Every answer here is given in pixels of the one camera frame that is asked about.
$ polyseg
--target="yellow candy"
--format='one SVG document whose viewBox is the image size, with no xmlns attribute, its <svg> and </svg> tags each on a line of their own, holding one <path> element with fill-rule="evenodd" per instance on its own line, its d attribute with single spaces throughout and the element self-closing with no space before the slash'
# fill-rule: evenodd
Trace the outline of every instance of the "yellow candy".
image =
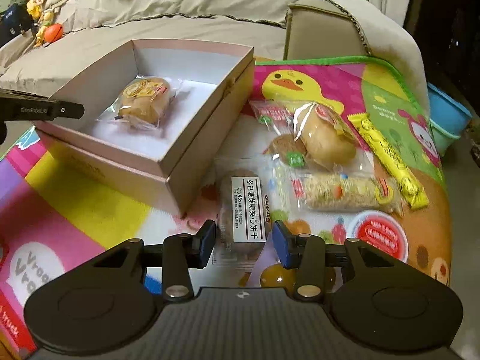
<svg viewBox="0 0 480 360">
<path fill-rule="evenodd" d="M 400 191 L 412 210 L 428 206 L 428 197 L 423 185 L 403 162 L 397 150 L 388 143 L 382 133 L 375 129 L 368 114 L 349 115 L 349 121 L 376 154 L 387 172 L 398 182 Z"/>
</svg>

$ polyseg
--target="cartoon bear print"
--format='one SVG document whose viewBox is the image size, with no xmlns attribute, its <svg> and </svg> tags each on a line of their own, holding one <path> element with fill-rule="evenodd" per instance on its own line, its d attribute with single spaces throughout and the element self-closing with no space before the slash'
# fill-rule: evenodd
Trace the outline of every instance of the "cartoon bear print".
<svg viewBox="0 0 480 360">
<path fill-rule="evenodd" d="M 440 283 L 448 286 L 448 279 L 450 278 L 450 269 L 448 264 L 442 257 L 437 257 L 430 269 L 430 276 L 435 280 L 438 280 Z"/>
<path fill-rule="evenodd" d="M 418 120 L 415 120 L 407 111 L 404 111 L 403 109 L 399 109 L 398 114 L 401 117 L 405 117 L 405 119 L 408 121 L 411 133 L 417 139 L 420 145 L 422 145 L 423 151 L 431 163 L 437 168 L 440 167 L 440 156 L 435 148 L 434 140 L 431 138 L 430 133 L 428 132 L 429 129 L 427 121 L 423 115 L 417 115 Z"/>
</svg>

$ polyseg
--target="packaged biscuit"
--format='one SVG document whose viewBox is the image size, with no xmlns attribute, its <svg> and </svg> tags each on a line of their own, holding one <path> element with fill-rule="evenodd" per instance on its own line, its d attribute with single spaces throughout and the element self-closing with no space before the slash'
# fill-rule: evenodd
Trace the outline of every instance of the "packaged biscuit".
<svg viewBox="0 0 480 360">
<path fill-rule="evenodd" d="M 350 211 L 375 209 L 402 215 L 402 197 L 392 178 L 334 173 L 294 175 L 294 200 L 299 209 Z"/>
<path fill-rule="evenodd" d="M 307 150 L 293 135 L 293 115 L 289 110 L 274 100 L 250 100 L 250 106 L 259 123 L 277 135 L 270 142 L 267 154 L 290 167 L 305 167 Z"/>
<path fill-rule="evenodd" d="M 387 172 L 397 180 L 400 191 L 412 210 L 426 207 L 429 201 L 423 185 L 403 162 L 397 150 L 375 128 L 368 114 L 350 115 L 349 120 L 378 157 Z"/>
<path fill-rule="evenodd" d="M 180 85 L 180 80 L 137 76 L 98 120 L 158 128 Z"/>
<path fill-rule="evenodd" d="M 265 155 L 217 157 L 214 166 L 220 211 L 212 262 L 250 271 L 271 231 L 272 160 Z"/>
</svg>

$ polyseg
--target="packaged bread roll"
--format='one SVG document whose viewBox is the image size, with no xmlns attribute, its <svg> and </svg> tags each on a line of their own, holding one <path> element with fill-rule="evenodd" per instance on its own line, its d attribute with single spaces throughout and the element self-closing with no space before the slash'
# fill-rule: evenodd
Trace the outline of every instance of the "packaged bread roll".
<svg viewBox="0 0 480 360">
<path fill-rule="evenodd" d="M 332 168 L 348 165 L 357 153 L 358 140 L 342 118 L 323 104 L 307 103 L 294 113 L 295 139 L 301 139 L 308 156 Z"/>
</svg>

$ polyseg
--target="green sticker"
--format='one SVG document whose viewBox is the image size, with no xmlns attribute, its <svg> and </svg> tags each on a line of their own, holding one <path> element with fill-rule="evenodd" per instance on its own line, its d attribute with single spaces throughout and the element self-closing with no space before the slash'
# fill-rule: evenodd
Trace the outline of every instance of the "green sticker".
<svg viewBox="0 0 480 360">
<path fill-rule="evenodd" d="M 272 223 L 275 223 L 275 221 L 284 221 L 286 222 L 289 220 L 289 216 L 285 211 L 282 210 L 272 210 L 270 211 L 270 219 L 272 220 Z"/>
<path fill-rule="evenodd" d="M 286 158 L 288 159 L 289 165 L 292 168 L 301 168 L 305 166 L 305 163 L 303 162 L 303 155 L 298 151 L 288 151 L 286 153 Z"/>
<path fill-rule="evenodd" d="M 259 121 L 260 123 L 270 124 L 270 123 L 272 123 L 272 118 L 269 117 L 269 116 L 263 115 L 263 116 L 260 116 L 260 117 L 258 118 L 258 121 Z"/>
</svg>

